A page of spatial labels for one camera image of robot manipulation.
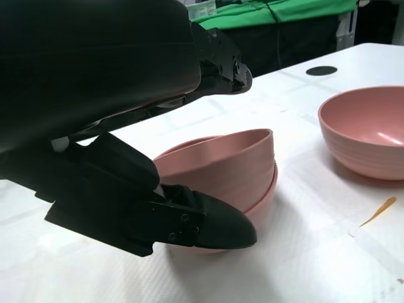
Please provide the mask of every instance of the black cable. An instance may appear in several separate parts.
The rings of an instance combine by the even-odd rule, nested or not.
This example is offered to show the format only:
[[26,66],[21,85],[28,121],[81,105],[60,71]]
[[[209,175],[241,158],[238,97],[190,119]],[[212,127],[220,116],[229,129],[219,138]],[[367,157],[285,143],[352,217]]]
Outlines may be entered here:
[[279,68],[282,69],[282,60],[280,59],[280,21],[278,19],[278,16],[271,9],[271,6],[268,4],[268,2],[263,1],[263,3],[266,4],[266,7],[270,11],[272,18],[275,20],[276,23],[276,55],[278,57]]
[[[257,0],[258,2],[265,4],[266,8],[268,8],[268,11],[270,11],[272,18],[275,20],[276,23],[276,56],[278,58],[278,64],[279,68],[282,69],[282,60],[280,58],[280,21],[276,13],[273,11],[271,6],[269,5],[270,2],[277,1],[277,0]],[[251,5],[252,7],[256,8],[257,10],[261,10],[264,8],[259,8],[255,5],[253,5],[251,2],[247,2],[246,4]]]

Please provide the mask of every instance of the green cloth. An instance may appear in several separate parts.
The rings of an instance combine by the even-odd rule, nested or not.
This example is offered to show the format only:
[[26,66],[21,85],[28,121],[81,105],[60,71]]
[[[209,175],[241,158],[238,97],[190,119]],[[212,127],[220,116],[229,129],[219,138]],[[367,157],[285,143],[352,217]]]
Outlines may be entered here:
[[[320,16],[339,15],[356,8],[356,0],[277,0],[268,3],[279,22],[297,21]],[[209,30],[252,27],[276,23],[265,3],[244,0],[219,8],[217,15],[192,20]]]

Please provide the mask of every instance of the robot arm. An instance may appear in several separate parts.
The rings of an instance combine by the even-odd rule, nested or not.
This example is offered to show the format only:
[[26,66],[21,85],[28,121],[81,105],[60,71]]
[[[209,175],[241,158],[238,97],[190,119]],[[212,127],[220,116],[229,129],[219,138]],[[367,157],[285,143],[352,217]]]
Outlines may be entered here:
[[231,41],[178,0],[15,0],[0,14],[0,175],[51,202],[46,220],[138,256],[154,242],[256,242],[241,212],[161,185],[149,158],[108,133],[250,89]]

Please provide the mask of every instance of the white tabletop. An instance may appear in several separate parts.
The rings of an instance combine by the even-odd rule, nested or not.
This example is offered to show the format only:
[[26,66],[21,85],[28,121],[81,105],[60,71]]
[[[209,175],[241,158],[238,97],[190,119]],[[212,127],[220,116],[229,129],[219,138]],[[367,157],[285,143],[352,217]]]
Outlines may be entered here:
[[[318,65],[338,72],[305,74]],[[201,136],[274,130],[276,197],[250,249],[193,256],[155,244],[139,258],[45,222],[48,203],[0,181],[0,302],[404,302],[404,183],[340,167],[317,120],[339,92],[403,84],[404,47],[364,44],[259,77],[243,95],[206,97],[114,132],[153,158]]]

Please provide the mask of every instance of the pink bowl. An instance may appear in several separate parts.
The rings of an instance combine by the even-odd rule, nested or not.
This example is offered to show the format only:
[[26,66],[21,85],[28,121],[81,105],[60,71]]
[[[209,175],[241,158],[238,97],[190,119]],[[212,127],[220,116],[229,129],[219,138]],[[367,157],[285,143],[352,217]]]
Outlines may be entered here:
[[254,129],[193,142],[154,160],[163,184],[186,185],[243,212],[262,199],[275,168],[272,131]]
[[376,179],[404,179],[404,86],[337,95],[320,107],[319,120],[342,165]]
[[[250,219],[251,223],[254,225],[256,230],[262,228],[265,221],[267,221],[270,215],[270,206],[273,200],[273,196],[275,194],[275,187],[277,180],[278,180],[278,168],[276,167],[275,164],[273,180],[269,190],[266,192],[265,196],[263,196],[263,198],[258,203],[256,203],[251,209],[245,212],[246,217]],[[204,249],[198,247],[183,247],[176,245],[172,245],[172,247],[174,249],[187,251],[193,254],[215,254],[224,251],[220,249]]]
[[177,146],[175,146],[173,148],[170,148],[169,150],[166,150],[160,156],[158,156],[156,159],[161,158],[162,156],[166,156],[169,153],[176,152],[177,150],[181,150],[181,149],[183,149],[185,147],[189,147],[191,145],[196,145],[196,144],[199,144],[199,143],[202,143],[202,142],[205,142],[205,141],[217,138],[217,137],[220,137],[220,136],[210,136],[210,137],[198,138],[198,139],[194,139],[194,140],[191,140],[191,141],[188,141],[188,142],[185,142],[185,143],[181,143],[180,145],[177,145]]

